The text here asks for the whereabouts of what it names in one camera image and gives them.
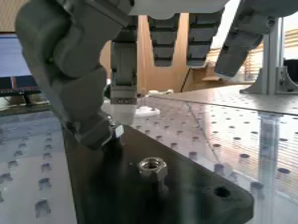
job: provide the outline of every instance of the hex nut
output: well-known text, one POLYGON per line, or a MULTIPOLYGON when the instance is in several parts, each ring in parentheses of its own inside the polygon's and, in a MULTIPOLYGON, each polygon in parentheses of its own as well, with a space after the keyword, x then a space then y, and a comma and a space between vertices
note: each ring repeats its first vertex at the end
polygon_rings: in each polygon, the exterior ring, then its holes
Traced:
POLYGON ((160 158, 148 157, 138 163, 138 171, 140 176, 150 182, 158 182, 167 175, 167 166, 160 158))

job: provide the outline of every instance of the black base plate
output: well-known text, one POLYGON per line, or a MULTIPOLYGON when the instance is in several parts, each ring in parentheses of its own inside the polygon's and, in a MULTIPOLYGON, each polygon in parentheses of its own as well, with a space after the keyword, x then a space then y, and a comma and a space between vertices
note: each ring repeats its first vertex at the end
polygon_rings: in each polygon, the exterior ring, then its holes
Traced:
POLYGON ((63 132, 78 224, 243 224, 252 217, 249 194, 142 133, 124 127, 103 150, 79 146, 63 132), (164 160, 167 194, 138 174, 146 157, 164 160))

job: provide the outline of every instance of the computer monitor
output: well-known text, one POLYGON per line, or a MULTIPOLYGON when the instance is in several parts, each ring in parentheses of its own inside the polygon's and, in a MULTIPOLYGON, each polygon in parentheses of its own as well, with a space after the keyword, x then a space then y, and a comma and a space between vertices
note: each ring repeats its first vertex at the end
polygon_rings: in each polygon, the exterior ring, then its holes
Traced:
POLYGON ((0 33, 0 96, 39 93, 14 33, 0 33))

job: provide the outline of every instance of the cable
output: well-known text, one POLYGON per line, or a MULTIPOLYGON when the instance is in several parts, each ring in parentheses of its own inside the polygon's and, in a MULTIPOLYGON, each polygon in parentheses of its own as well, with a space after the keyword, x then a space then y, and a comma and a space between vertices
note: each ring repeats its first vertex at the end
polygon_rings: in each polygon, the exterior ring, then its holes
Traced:
POLYGON ((188 68, 184 79, 183 79, 183 84, 182 84, 182 87, 180 87, 180 90, 179 90, 180 93, 183 92, 183 86, 184 86, 187 78, 188 78, 190 70, 191 70, 191 68, 188 68))

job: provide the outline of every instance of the transparent plastic panel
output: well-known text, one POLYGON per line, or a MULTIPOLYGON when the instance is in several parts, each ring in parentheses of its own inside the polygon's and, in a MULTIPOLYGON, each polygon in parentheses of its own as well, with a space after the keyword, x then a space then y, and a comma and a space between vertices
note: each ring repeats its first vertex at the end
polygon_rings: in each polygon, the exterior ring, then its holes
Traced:
POLYGON ((252 194, 249 224, 298 223, 296 116, 154 97, 140 106, 159 114, 131 127, 252 194))

